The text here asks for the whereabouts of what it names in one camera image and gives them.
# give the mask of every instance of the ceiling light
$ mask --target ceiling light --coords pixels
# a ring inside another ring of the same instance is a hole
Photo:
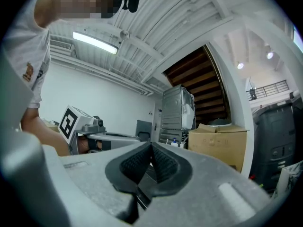
[[[81,34],[81,33],[78,33],[78,32],[73,32],[72,37],[75,40],[80,40],[82,42],[94,45],[94,46],[99,47],[100,49],[105,50],[107,52],[110,52],[114,55],[117,54],[118,47],[116,47],[112,44],[109,44],[105,41],[101,41],[99,39],[95,39],[93,37],[90,37],[90,36],[87,36],[87,35],[84,35],[84,34]]]
[[[238,64],[238,69],[242,69],[244,67],[244,64],[243,63],[239,63]]]
[[[273,52],[269,52],[268,54],[267,54],[267,59],[271,59],[271,58],[273,58],[273,56],[274,56],[274,53]]]

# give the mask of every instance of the brown wooden ceiling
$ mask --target brown wooden ceiling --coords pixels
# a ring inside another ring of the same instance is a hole
[[[206,47],[201,47],[168,68],[164,74],[172,86],[182,84],[195,96],[196,124],[229,118],[222,81]]]

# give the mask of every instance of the hand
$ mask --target hand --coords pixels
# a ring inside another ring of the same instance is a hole
[[[97,146],[102,149],[102,142],[97,141]],[[79,154],[86,154],[89,152],[89,142],[85,136],[79,137]]]

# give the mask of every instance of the bottle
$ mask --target bottle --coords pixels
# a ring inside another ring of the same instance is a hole
[[[175,147],[178,147],[178,146],[179,146],[179,144],[176,142],[176,138],[174,138],[174,141],[171,142],[170,145],[171,145],[171,146],[175,146]]]

